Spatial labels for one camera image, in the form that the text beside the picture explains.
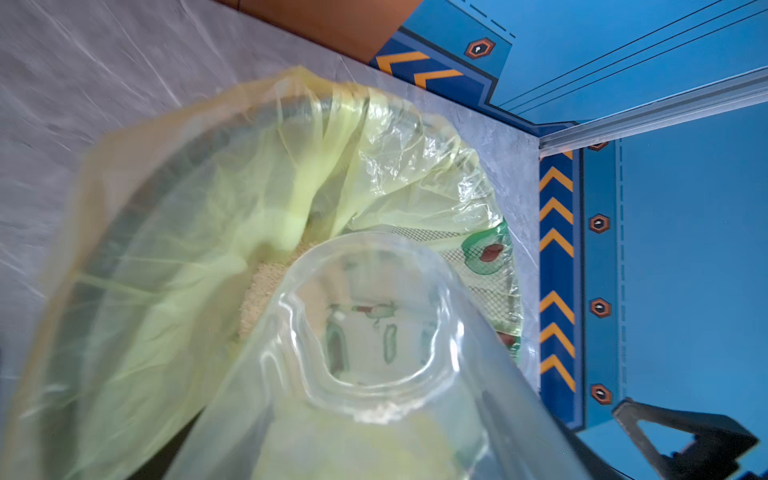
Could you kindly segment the right aluminium corner post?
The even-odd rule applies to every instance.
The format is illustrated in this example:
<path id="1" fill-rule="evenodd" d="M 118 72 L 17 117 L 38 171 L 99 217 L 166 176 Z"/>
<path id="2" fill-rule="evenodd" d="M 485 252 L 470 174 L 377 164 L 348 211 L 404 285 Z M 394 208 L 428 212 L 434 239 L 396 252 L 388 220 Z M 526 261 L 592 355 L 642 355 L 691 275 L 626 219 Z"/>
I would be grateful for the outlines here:
<path id="1" fill-rule="evenodd" d="M 540 138 L 539 157 L 570 152 L 767 101 L 767 68 L 760 67 Z"/>

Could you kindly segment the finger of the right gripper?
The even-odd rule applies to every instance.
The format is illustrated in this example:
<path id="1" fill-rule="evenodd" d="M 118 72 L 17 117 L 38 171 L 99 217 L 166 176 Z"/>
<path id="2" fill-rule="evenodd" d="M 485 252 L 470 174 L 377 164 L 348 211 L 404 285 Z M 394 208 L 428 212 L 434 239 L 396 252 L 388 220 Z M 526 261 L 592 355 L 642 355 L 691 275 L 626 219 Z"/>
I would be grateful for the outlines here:
<path id="1" fill-rule="evenodd" d="M 759 443 L 728 416 L 672 410 L 629 397 L 612 416 L 662 479 L 726 479 L 739 470 L 740 457 Z M 643 423 L 686 433 L 691 441 L 680 451 L 663 454 L 641 428 Z"/>

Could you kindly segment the rice jar cream lid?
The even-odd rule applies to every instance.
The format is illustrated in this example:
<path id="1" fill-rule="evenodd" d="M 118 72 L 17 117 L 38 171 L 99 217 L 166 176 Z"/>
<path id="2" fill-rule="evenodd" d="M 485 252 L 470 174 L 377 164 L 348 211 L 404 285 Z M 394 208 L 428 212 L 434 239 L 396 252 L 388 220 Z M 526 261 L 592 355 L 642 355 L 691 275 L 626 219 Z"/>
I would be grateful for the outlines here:
<path id="1" fill-rule="evenodd" d="M 300 257 L 170 479 L 585 479 L 451 266 L 353 233 Z"/>

